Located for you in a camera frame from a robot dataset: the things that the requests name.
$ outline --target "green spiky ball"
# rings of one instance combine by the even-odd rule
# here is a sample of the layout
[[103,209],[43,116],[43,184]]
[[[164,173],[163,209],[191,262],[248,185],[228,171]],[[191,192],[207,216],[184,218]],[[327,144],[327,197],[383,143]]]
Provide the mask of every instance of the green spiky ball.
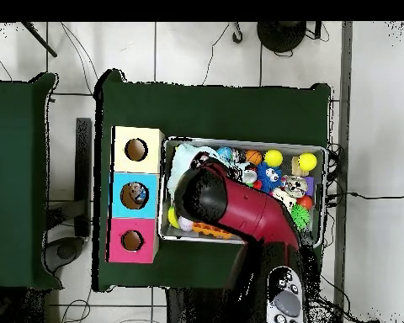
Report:
[[301,231],[310,223],[310,213],[304,207],[299,204],[295,204],[290,211],[292,220],[296,225],[296,228]]

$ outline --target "orange toy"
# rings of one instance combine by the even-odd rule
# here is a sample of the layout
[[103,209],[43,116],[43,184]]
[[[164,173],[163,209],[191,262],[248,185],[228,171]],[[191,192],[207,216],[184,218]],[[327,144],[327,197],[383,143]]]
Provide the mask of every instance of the orange toy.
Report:
[[246,161],[257,166],[262,161],[262,154],[256,150],[248,150],[246,152]]
[[211,235],[215,236],[216,238],[229,239],[232,236],[231,233],[228,233],[225,230],[222,230],[213,225],[208,225],[205,223],[193,223],[193,230],[196,233],[202,233],[205,234],[206,236]]

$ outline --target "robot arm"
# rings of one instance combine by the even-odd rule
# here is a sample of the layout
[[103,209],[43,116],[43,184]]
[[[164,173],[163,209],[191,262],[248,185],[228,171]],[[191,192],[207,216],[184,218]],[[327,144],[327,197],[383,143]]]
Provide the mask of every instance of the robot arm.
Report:
[[195,157],[181,177],[174,202],[179,215],[228,230],[248,243],[231,293],[232,309],[249,311],[244,323],[305,323],[300,236],[282,203],[231,179],[226,167],[206,156]]

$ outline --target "orange basketball toy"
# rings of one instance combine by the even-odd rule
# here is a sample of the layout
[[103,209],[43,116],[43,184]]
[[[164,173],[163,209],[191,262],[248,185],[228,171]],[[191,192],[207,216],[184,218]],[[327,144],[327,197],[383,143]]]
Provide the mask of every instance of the orange basketball toy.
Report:
[[256,150],[248,150],[246,152],[246,161],[258,165],[262,161],[262,154]]

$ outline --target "yellow ball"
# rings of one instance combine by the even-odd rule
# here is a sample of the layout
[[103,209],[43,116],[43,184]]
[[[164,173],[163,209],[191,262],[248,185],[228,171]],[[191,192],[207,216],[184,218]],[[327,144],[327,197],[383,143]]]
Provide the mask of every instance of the yellow ball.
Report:
[[283,155],[281,155],[281,152],[278,150],[266,151],[265,162],[268,163],[269,166],[277,167],[283,162]]
[[172,205],[169,207],[169,210],[167,211],[167,220],[169,220],[171,226],[179,229],[177,215],[175,214],[175,208]]
[[298,163],[303,171],[311,171],[317,165],[316,157],[310,152],[300,154]]

